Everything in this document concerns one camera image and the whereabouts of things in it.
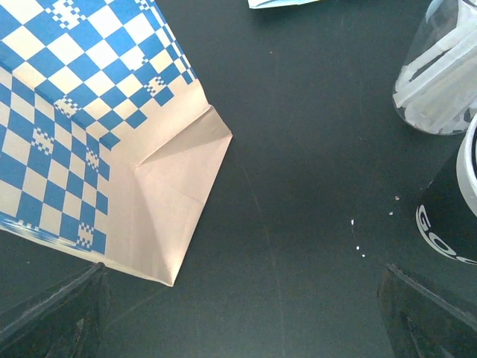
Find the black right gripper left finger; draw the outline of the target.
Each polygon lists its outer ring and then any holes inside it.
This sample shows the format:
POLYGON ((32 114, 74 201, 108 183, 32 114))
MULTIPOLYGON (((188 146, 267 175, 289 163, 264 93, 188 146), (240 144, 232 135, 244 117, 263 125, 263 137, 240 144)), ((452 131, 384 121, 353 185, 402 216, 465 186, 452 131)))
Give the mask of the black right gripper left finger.
POLYGON ((2 357, 96 357, 110 312, 103 263, 1 313, 2 357))

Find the blue checkered paper bag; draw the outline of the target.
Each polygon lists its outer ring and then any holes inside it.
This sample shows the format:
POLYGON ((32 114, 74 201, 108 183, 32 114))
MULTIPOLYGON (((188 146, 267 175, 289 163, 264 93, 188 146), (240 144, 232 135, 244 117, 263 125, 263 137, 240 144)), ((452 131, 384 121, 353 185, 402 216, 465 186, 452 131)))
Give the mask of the blue checkered paper bag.
POLYGON ((233 135, 155 1, 1 3, 1 228, 173 286, 233 135))

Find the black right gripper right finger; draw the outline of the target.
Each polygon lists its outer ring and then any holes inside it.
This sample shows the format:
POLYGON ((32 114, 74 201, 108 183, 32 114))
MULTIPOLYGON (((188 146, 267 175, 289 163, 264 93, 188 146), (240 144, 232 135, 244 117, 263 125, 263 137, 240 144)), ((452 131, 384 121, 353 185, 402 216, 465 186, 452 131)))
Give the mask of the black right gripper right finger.
POLYGON ((395 357, 475 357, 476 305, 394 264, 377 291, 395 357))

